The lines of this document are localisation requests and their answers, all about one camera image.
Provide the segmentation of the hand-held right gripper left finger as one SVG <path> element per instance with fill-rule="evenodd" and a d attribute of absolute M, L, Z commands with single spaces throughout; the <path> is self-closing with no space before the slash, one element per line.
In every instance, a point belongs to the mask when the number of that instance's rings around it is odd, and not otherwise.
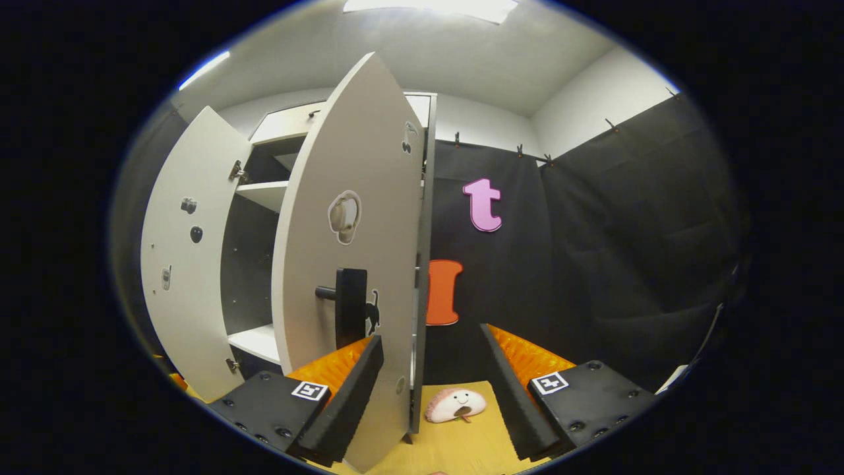
<path fill-rule="evenodd" d="M 305 365 L 298 377 L 260 371 L 209 408 L 269 451 L 331 467 L 346 456 L 383 363 L 375 334 Z"/>

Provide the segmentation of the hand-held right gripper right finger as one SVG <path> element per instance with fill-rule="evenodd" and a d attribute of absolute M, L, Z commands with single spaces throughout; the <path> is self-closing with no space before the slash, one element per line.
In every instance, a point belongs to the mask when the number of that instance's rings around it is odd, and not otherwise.
<path fill-rule="evenodd" d="M 612 435 L 657 396 L 599 360 L 572 364 L 492 325 L 480 327 L 488 381 L 519 459 L 559 457 Z"/>

